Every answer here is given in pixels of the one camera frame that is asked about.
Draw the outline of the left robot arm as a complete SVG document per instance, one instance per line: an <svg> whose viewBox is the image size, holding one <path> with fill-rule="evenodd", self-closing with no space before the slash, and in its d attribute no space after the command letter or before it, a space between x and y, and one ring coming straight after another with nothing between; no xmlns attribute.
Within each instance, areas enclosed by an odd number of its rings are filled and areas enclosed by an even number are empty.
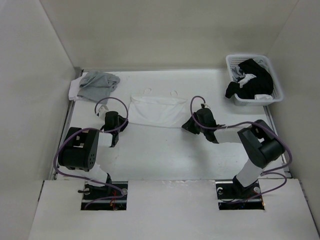
<svg viewBox="0 0 320 240"><path fill-rule="evenodd" d="M112 195L112 180L96 163L97 151L115 147L127 125L127 118L117 111L108 111L100 129L70 127L57 154L55 170L61 176L87 181L100 199L108 199Z"/></svg>

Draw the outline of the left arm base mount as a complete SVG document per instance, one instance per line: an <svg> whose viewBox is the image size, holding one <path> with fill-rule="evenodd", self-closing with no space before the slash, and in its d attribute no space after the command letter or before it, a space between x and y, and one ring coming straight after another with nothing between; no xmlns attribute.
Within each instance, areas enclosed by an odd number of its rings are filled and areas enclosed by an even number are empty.
<svg viewBox="0 0 320 240"><path fill-rule="evenodd" d="M88 183L77 192L82 195L82 211L125 211L127 209L128 182L115 181L113 185L125 192L108 186L93 186Z"/></svg>

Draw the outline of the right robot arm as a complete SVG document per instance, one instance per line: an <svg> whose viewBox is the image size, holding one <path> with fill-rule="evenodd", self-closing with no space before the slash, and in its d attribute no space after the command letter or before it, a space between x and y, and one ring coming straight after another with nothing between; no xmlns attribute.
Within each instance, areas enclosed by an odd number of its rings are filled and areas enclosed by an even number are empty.
<svg viewBox="0 0 320 240"><path fill-rule="evenodd" d="M238 198L245 197L263 170L285 151L274 132L262 119L237 129L218 125L212 111L201 108L181 127L195 135L203 134L207 141L214 144L242 144L248 160L241 171L233 177L231 189Z"/></svg>

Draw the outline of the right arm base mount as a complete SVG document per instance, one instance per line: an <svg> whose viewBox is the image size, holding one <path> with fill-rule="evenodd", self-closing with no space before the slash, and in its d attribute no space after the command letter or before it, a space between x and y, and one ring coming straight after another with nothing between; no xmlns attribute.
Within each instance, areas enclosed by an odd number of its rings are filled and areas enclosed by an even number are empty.
<svg viewBox="0 0 320 240"><path fill-rule="evenodd" d="M261 192L259 182L236 190L232 181L218 181L216 193L219 210L264 210L262 196L253 198Z"/></svg>

